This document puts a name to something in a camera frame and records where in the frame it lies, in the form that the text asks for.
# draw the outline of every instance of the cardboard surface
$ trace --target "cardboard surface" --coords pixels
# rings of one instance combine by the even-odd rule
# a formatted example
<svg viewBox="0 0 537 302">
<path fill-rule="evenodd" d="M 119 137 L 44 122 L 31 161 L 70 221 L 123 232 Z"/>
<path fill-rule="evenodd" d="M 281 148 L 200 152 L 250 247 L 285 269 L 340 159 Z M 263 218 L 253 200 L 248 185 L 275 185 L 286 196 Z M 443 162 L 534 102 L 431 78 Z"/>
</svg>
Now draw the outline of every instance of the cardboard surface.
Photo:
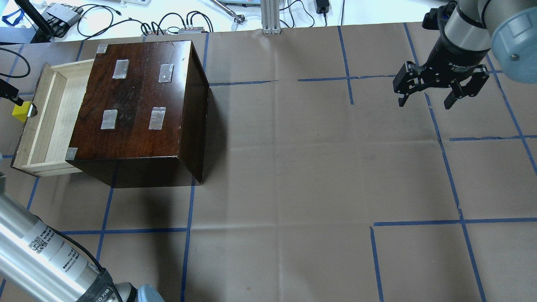
<svg viewBox="0 0 537 302">
<path fill-rule="evenodd" d="M 166 301 L 532 301 L 537 86 L 491 56 L 498 73 L 477 97 L 444 110 L 449 91 L 428 89 L 398 107 L 390 75 L 413 52 L 423 63 L 437 35 L 189 35 L 214 94 L 203 185 L 110 190 L 76 174 L 33 186 L 10 171 L 29 185 L 8 190 L 92 236 L 116 282 L 150 283 Z M 65 49 L 87 59 L 110 42 Z M 15 300 L 31 301 L 8 281 L 0 301 Z"/>
</svg>

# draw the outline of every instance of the table surface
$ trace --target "table surface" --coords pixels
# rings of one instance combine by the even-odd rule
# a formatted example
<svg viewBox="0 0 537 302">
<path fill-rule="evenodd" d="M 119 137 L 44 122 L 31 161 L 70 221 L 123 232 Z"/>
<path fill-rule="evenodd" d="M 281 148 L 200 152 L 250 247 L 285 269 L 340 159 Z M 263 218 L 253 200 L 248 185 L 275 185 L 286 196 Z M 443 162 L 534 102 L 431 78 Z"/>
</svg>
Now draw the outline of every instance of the table surface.
<svg viewBox="0 0 537 302">
<path fill-rule="evenodd" d="M 394 74 L 437 37 L 420 23 L 185 35 L 215 98 L 204 184 L 111 189 L 10 169 L 21 124 L 0 102 L 7 192 L 116 282 L 168 302 L 534 301 L 537 86 L 490 56 L 477 97 L 445 110 L 448 91 L 427 89 L 398 107 Z M 173 38 L 10 46 L 32 65 L 10 83 L 32 99 L 44 62 Z M 1 302 L 31 301 L 2 287 Z"/>
<path fill-rule="evenodd" d="M 247 19 L 246 23 L 236 27 L 232 18 L 209 0 L 152 0 L 147 6 L 132 3 L 122 6 L 119 0 L 64 0 L 61 3 L 70 5 L 94 3 L 111 6 L 122 13 L 122 16 L 114 16 L 114 22 L 125 20 L 129 17 L 146 23 L 150 23 L 151 21 L 158 22 L 169 12 L 176 12 L 185 17 L 188 12 L 197 10 L 206 14 L 211 19 L 215 32 L 247 31 L 261 28 L 261 10 L 259 6 L 243 8 L 237 5 L 230 5 L 229 7 L 235 10 L 237 14 L 243 14 Z M 280 7 L 285 7 L 286 3 L 287 0 L 280 0 Z M 314 26 L 322 27 L 324 26 L 324 18 L 322 15 L 315 13 L 314 3 L 311 0 L 304 2 L 306 9 L 315 19 Z M 423 20 L 423 15 L 429 12 L 430 8 L 437 8 L 445 3 L 447 3 L 445 0 L 346 0 L 343 24 L 355 25 L 421 21 Z M 341 25 L 342 7 L 343 0 L 330 1 L 330 11 L 327 14 L 327 23 L 329 26 Z M 305 14 L 300 3 L 293 4 L 291 8 L 297 27 L 308 27 L 313 23 L 312 19 Z M 8 15 L 17 9 L 14 1 L 9 0 L 2 15 Z M 291 25 L 291 17 L 288 10 L 283 11 L 280 18 Z M 204 19 L 200 16 L 197 16 L 194 21 L 195 26 L 204 26 L 207 29 Z M 23 19 L 23 22 L 23 26 L 30 28 L 27 20 Z M 86 19 L 81 22 L 81 32 L 93 34 L 101 30 L 105 24 L 109 24 L 109 22 L 110 13 L 105 10 L 92 10 L 86 15 Z M 166 29 L 170 26 L 182 27 L 177 17 L 166 18 L 162 27 Z M 136 22 L 127 22 L 111 28 L 97 38 L 139 37 L 140 35 L 140 25 Z M 64 38 L 54 38 L 54 41 L 74 41 L 83 40 L 84 38 L 76 31 L 76 28 L 72 28 Z"/>
</svg>

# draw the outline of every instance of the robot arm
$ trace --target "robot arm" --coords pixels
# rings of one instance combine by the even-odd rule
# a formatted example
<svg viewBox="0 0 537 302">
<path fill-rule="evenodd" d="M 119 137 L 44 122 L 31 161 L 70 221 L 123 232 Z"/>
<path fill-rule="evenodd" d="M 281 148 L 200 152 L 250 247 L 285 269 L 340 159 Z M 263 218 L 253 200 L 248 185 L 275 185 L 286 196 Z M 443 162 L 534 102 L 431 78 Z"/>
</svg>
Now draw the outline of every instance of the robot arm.
<svg viewBox="0 0 537 302">
<path fill-rule="evenodd" d="M 412 93 L 429 87 L 452 89 L 446 109 L 476 96 L 489 78 L 480 62 L 491 48 L 509 78 L 537 83 L 537 0 L 450 1 L 431 9 L 422 26 L 440 31 L 440 37 L 425 64 L 407 61 L 395 77 L 401 107 Z"/>
</svg>

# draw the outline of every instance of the white label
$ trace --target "white label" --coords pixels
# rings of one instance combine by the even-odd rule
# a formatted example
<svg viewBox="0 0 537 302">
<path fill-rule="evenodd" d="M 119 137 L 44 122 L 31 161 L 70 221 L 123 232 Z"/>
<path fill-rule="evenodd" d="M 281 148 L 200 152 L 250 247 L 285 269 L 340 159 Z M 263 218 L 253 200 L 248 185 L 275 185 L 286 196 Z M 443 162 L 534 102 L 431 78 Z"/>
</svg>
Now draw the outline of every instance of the white label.
<svg viewBox="0 0 537 302">
<path fill-rule="evenodd" d="M 88 265 L 84 257 L 42 221 L 38 221 L 22 240 L 27 253 L 48 262 L 71 280 L 76 280 Z"/>
</svg>

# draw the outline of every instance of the metal post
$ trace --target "metal post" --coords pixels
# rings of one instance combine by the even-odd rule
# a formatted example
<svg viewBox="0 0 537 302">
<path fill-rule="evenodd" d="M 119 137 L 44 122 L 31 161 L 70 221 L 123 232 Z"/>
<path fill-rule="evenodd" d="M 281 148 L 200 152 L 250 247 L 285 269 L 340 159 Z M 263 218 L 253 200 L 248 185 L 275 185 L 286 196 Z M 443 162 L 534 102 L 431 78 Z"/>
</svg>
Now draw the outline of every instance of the metal post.
<svg viewBox="0 0 537 302">
<path fill-rule="evenodd" d="M 261 24 L 264 34 L 281 33 L 278 0 L 261 0 Z"/>
</svg>

